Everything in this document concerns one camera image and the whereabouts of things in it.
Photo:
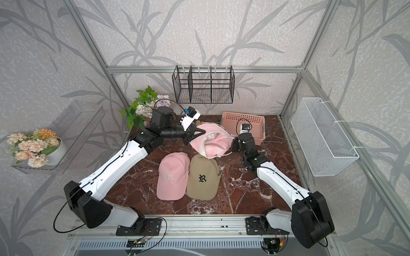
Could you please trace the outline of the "white mesh wall basket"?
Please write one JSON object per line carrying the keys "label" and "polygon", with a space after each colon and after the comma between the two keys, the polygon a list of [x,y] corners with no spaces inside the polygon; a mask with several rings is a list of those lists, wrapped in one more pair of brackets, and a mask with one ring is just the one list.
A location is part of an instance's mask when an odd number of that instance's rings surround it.
{"label": "white mesh wall basket", "polygon": [[315,177],[338,175],[359,154],[321,98],[302,98],[291,125]]}

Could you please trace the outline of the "white pot peach flowers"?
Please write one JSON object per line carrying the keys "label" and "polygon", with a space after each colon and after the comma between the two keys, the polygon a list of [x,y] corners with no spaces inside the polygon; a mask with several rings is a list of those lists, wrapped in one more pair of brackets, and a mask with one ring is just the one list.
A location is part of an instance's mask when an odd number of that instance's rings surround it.
{"label": "white pot peach flowers", "polygon": [[16,164],[25,163],[36,169],[58,165],[68,152],[62,138],[49,129],[37,129],[32,134],[12,133],[6,142]]}

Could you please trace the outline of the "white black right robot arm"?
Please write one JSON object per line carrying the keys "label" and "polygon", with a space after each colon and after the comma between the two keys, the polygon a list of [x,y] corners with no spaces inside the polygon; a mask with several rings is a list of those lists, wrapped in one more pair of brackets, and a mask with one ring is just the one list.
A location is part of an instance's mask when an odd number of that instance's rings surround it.
{"label": "white black right robot arm", "polygon": [[266,156],[260,154],[250,133],[234,138],[231,152],[239,153],[248,171],[268,184],[289,206],[290,211],[270,209],[262,212],[261,231],[278,234],[292,233],[301,245],[311,248],[335,231],[333,219],[325,197],[320,192],[310,192],[284,175]]}

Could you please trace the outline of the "green and lilac flower bouquet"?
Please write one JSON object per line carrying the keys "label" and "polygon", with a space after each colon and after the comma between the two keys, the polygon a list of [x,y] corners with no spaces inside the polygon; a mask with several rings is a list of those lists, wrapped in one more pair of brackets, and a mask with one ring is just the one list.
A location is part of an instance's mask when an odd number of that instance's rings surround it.
{"label": "green and lilac flower bouquet", "polygon": [[120,114],[127,120],[129,130],[134,127],[143,128],[146,121],[152,118],[153,110],[158,107],[169,107],[170,98],[168,95],[160,95],[150,86],[145,90],[137,90],[138,97],[131,103],[131,106],[121,110]]}

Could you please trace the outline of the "beige baseball cap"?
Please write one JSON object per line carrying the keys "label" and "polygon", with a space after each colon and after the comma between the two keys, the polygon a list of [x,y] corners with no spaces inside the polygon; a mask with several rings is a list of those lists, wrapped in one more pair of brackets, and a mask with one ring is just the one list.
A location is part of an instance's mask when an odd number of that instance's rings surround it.
{"label": "beige baseball cap", "polygon": [[186,193],[189,198],[209,201],[218,192],[221,174],[217,162],[196,154],[191,159]]}

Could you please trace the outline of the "pink plastic basket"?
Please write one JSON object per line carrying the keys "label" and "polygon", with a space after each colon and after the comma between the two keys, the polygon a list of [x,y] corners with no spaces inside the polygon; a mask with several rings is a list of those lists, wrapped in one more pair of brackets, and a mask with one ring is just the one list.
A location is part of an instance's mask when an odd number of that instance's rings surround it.
{"label": "pink plastic basket", "polygon": [[224,112],[221,126],[233,135],[251,133],[257,146],[262,144],[266,136],[265,118],[263,116]]}

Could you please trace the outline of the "pink baseball cap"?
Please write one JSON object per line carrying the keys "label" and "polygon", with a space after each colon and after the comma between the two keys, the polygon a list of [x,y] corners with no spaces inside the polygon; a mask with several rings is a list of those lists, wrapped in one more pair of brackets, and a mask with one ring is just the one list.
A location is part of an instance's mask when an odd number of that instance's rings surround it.
{"label": "pink baseball cap", "polygon": [[190,159],[184,152],[165,156],[159,165],[157,198],[176,201],[184,197],[189,178]]}

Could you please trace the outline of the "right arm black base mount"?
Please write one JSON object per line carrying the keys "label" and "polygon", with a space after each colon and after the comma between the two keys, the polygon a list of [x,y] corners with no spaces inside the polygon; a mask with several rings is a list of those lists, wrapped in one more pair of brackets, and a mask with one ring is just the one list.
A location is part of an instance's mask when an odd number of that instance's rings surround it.
{"label": "right arm black base mount", "polygon": [[245,219],[247,235],[289,235],[290,232],[272,228],[265,218],[247,217]]}

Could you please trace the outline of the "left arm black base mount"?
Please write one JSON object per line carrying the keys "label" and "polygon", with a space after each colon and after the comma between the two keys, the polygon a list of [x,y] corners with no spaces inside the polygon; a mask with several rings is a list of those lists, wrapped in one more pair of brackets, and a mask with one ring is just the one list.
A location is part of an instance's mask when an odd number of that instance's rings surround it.
{"label": "left arm black base mount", "polygon": [[132,227],[118,226],[116,236],[159,236],[162,218],[138,220]]}

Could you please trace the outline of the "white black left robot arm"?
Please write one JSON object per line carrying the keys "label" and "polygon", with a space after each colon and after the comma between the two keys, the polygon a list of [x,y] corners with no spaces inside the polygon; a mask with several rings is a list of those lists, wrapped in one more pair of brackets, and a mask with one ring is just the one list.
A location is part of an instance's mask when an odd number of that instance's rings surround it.
{"label": "white black left robot arm", "polygon": [[132,134],[125,145],[98,170],[80,182],[70,181],[64,187],[66,205],[87,228],[116,225],[141,232],[145,217],[133,208],[105,201],[111,188],[139,161],[146,158],[166,139],[181,139],[188,144],[205,134],[194,124],[201,116],[193,107],[183,111],[183,117],[173,123],[175,113],[170,107],[153,110],[149,125]]}

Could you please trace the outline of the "clear acrylic wall shelf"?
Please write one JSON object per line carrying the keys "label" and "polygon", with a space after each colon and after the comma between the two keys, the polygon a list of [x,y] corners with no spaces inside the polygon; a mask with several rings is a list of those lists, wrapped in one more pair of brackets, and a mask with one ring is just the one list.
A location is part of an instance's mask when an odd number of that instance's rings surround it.
{"label": "clear acrylic wall shelf", "polygon": [[48,127],[62,140],[61,146],[51,153],[48,163],[34,168],[25,161],[12,167],[25,174],[63,174],[104,116],[101,105],[73,101]]}

